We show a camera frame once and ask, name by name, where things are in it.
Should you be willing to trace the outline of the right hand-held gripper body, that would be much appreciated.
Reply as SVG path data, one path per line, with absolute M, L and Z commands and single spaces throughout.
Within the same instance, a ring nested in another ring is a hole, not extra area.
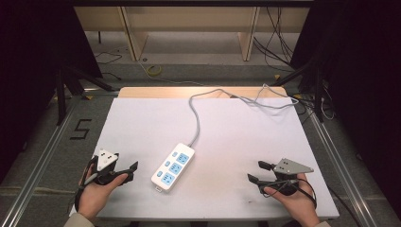
M 272 171 L 276 176 L 276 181 L 274 182 L 276 189 L 280 193 L 290 196 L 297 191 L 299 186 L 297 176 L 300 173 L 313 172 L 314 169 L 283 158 L 277 165 L 273 166 Z

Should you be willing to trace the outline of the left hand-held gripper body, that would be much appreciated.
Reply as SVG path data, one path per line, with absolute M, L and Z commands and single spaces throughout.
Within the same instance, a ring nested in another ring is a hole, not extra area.
M 118 153 L 111 153 L 102 148 L 98 155 L 94 156 L 92 173 L 95 174 L 95 177 L 93 177 L 93 181 L 100 185 L 106 185 L 111 183 L 117 176 L 128 173 L 128 170 L 114 170 L 118 158 Z

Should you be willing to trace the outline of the white power strip blue sockets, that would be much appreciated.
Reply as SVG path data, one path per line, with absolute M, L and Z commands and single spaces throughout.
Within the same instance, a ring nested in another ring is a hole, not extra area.
M 195 156 L 195 150 L 179 143 L 151 176 L 158 192 L 169 192 L 183 175 Z

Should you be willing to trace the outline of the person's right hand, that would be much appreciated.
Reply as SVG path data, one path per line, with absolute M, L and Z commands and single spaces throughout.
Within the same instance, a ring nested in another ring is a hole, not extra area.
M 297 220 L 302 227 L 313 227 L 320 223 L 316 208 L 313 202 L 313 190 L 307 182 L 305 174 L 297 176 L 300 191 L 286 196 L 271 187 L 265 187 L 265 192 L 280 201 L 287 209 L 289 214 Z

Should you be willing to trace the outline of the person's left hand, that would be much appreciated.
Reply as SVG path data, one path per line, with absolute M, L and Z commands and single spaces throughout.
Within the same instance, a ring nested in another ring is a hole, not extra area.
M 81 194 L 78 213 L 93 222 L 97 214 L 105 207 L 112 192 L 128 177 L 127 173 L 117 176 L 111 183 L 99 185 L 88 184 Z

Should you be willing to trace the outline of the white table mat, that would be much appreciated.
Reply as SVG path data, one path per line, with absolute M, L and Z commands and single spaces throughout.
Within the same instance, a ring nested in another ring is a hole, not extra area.
M 169 192 L 158 192 L 151 176 L 177 144 L 195 156 Z M 116 167 L 138 161 L 132 182 L 114 190 L 103 218 L 138 220 L 257 220 L 284 218 L 285 208 L 263 197 L 247 174 L 272 181 L 259 161 L 288 158 L 314 169 L 307 178 L 317 195 L 317 213 L 339 212 L 287 98 L 265 98 L 248 106 L 237 98 L 117 98 L 96 145 L 119 154 Z

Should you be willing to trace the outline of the black metal stand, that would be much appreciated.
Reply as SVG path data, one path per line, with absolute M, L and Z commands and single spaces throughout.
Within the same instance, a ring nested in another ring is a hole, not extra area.
M 283 79 L 278 79 L 275 81 L 272 86 L 282 86 L 297 77 L 302 76 L 302 81 L 300 82 L 299 89 L 301 91 L 306 89 L 312 89 L 314 94 L 313 99 L 313 111 L 317 116 L 319 121 L 323 122 L 323 105 L 322 105 L 322 97 L 323 97 L 323 76 L 322 70 L 317 63 L 309 62 L 306 65 L 296 69 L 294 72 L 291 72 Z
M 56 75 L 56 93 L 58 98 L 59 110 L 57 125 L 60 125 L 62 123 L 67 113 L 64 88 L 67 88 L 73 96 L 82 96 L 84 93 L 84 88 L 79 82 L 81 79 L 89 81 L 90 83 L 105 91 L 114 91 L 114 88 L 111 85 L 108 85 L 107 83 L 100 81 L 95 77 L 92 77 L 91 75 L 78 69 L 77 67 L 64 65 L 60 69 L 59 73 Z

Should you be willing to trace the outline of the black curtain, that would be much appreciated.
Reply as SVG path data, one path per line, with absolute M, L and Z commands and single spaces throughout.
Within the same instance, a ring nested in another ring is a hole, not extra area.
M 291 65 L 305 65 L 325 38 L 335 109 L 401 219 L 401 0 L 312 0 Z
M 0 0 L 0 183 L 54 95 L 63 66 L 101 76 L 74 7 Z

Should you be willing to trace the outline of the light wooden shelf unit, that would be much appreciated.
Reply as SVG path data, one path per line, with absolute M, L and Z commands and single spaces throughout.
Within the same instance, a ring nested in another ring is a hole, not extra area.
M 308 7 L 76 7 L 85 31 L 122 31 L 131 58 L 141 57 L 150 32 L 234 32 L 242 59 L 251 58 L 254 34 L 274 31 L 270 18 L 284 33 L 298 33 Z

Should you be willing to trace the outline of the aluminium floor rail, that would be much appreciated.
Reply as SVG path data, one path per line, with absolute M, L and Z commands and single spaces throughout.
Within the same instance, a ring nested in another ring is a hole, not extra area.
M 0 183 L 0 227 L 63 226 L 115 97 L 105 92 L 69 96 L 62 122 L 57 101 L 47 104 Z
M 357 179 L 352 170 L 357 162 L 342 158 L 341 150 L 335 144 L 328 128 L 313 111 L 314 100 L 310 95 L 299 95 L 300 103 L 305 108 L 305 116 L 301 117 L 309 140 L 315 139 L 311 145 L 317 163 L 323 174 L 326 186 L 340 212 L 340 220 L 351 219 L 353 227 L 378 227 L 373 210 L 363 197 Z

